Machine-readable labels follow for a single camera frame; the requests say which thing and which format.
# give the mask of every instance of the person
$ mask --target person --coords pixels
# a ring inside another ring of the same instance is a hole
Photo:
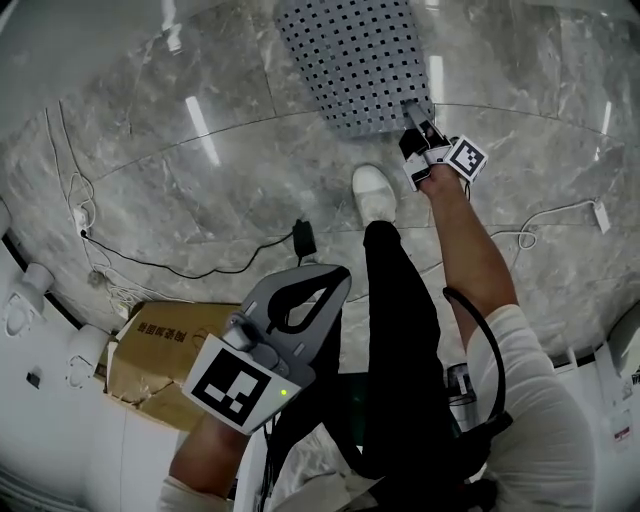
[[[504,361],[505,408],[513,424],[492,440],[483,473],[495,483],[495,509],[590,510],[594,448],[589,426],[527,324],[500,252],[450,167],[434,166],[420,190],[431,202],[447,286],[482,314]],[[396,199],[389,181],[377,168],[363,166],[354,173],[353,191],[366,227],[370,292],[362,453],[350,442],[344,407],[334,393],[338,319],[313,362],[316,381],[285,408],[271,434],[277,479],[266,510],[453,510],[459,505],[455,472],[465,450],[453,443],[436,353],[436,309],[393,225]],[[495,358],[471,315],[455,301],[452,308],[479,416],[486,419],[496,396]],[[247,441],[205,415],[175,455],[159,510],[226,510]]]

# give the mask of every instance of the white t-shirt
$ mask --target white t-shirt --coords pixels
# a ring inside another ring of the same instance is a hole
[[[556,377],[518,306],[487,318],[504,361],[507,412],[513,424],[491,444],[484,477],[497,483],[496,510],[591,510],[595,458],[589,425]],[[468,346],[480,420],[489,416],[498,373],[491,346],[476,329]],[[296,444],[270,500],[272,512],[336,512],[370,508],[375,483],[355,474],[321,425]],[[225,500],[165,480],[158,510],[227,512]]]

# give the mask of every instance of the gray marble floor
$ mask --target gray marble floor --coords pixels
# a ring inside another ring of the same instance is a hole
[[[372,163],[391,180],[397,225],[419,270],[439,262],[438,238],[428,201],[403,177],[398,134],[340,140],[315,111],[271,19],[274,3],[214,2],[183,21],[180,52],[169,50],[168,32],[131,48],[63,96],[62,113],[95,188],[93,236],[127,255],[193,273],[237,268],[296,218],[310,220],[313,259],[352,272],[341,367],[362,371],[368,286],[354,168]],[[640,297],[640,28],[519,1],[410,3],[438,124],[489,152],[472,193],[487,229],[515,229],[540,210],[603,199],[613,226],[606,235],[585,207],[537,219],[531,250],[513,235],[495,237],[543,346],[555,353],[597,343]],[[66,192],[75,168],[57,102],[48,114]],[[87,283],[44,112],[0,141],[0,196],[22,252],[53,272],[54,293],[84,321],[122,325],[106,291]],[[83,199],[76,180],[70,203]],[[88,254],[106,263],[90,247]],[[190,281],[109,258],[121,275],[163,295],[225,302],[297,262],[287,242],[262,252],[244,274]],[[441,355],[459,361],[442,269],[424,280],[439,311]]]

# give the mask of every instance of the forearm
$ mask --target forearm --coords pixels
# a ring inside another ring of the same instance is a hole
[[[457,176],[439,185],[428,190],[427,195],[440,239],[447,286],[467,297],[483,317],[501,306],[517,304],[509,269],[467,201]],[[476,324],[455,301],[452,307],[466,349]]]
[[[249,438],[209,414],[176,453],[169,475],[197,492],[226,498]]]

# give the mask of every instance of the hand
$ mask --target hand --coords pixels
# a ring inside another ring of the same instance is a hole
[[[431,166],[431,175],[420,182],[420,191],[431,200],[443,192],[464,194],[458,173],[446,164]]]

